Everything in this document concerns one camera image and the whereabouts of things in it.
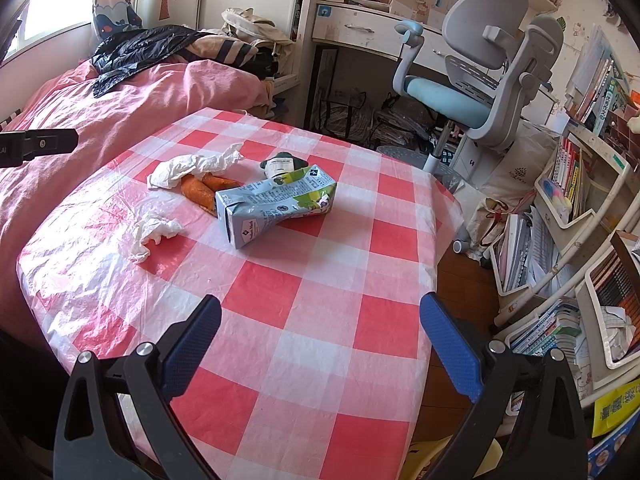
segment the plastic tablecloth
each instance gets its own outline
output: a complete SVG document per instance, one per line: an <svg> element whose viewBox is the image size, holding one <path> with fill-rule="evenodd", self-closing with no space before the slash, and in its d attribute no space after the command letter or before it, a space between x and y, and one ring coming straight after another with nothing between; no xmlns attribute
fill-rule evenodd
<svg viewBox="0 0 640 480"><path fill-rule="evenodd" d="M244 142L225 173L264 178L288 151L338 181L325 216L291 219L241 250L220 222L146 176L177 155ZM145 212L185 231L127 257ZM417 168L318 134L205 108L121 154L46 219L18 260L23 293L67 370L157 341L205 294L222 325L172 409L217 474L237 479L393 480L410 442L431 345L420 297L462 224L460 207ZM150 452L130 399L133 437Z"/></svg>

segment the drawer handle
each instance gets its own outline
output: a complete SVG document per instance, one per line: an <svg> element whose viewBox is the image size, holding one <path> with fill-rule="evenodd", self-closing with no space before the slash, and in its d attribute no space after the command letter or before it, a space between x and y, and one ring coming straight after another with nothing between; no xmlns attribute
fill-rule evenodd
<svg viewBox="0 0 640 480"><path fill-rule="evenodd" d="M376 31L367 27L359 27L357 25L345 25L347 28L352 28L353 30L361 30L362 32L368 32L369 34L375 34Z"/></svg>

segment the black jacket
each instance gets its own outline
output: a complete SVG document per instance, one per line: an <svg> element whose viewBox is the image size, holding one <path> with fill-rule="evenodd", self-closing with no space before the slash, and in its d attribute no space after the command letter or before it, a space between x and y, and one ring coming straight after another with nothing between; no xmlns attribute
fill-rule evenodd
<svg viewBox="0 0 640 480"><path fill-rule="evenodd" d="M113 34L98 45L91 58L92 65L98 71L94 97L110 92L126 78L160 63L206 35L206 32L180 25Z"/></svg>

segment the pink blanket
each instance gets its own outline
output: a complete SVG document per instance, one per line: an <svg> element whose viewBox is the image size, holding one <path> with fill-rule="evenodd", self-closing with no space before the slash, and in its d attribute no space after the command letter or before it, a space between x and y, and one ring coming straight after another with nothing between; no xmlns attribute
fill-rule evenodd
<svg viewBox="0 0 640 480"><path fill-rule="evenodd" d="M8 129L75 128L69 155L0 170L0 328L35 347L46 341L24 302L16 259L37 227L83 180L152 133L205 107L268 103L257 77L211 60L160 64L99 99L90 62L45 83Z"/></svg>

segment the blue gripper pad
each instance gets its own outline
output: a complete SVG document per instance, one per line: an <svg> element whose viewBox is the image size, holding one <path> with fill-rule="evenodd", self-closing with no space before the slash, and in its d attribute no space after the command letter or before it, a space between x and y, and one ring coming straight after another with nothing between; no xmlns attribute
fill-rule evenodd
<svg viewBox="0 0 640 480"><path fill-rule="evenodd" d="M183 322L188 326L164 358L162 366L160 391L167 402L181 396L187 390L213 337L220 328L220 322L222 322L222 308L218 298L214 296L207 296L189 319Z"/></svg>
<svg viewBox="0 0 640 480"><path fill-rule="evenodd" d="M473 403L478 402L482 392L480 357L433 292L420 300L420 323L458 393L466 395Z"/></svg>

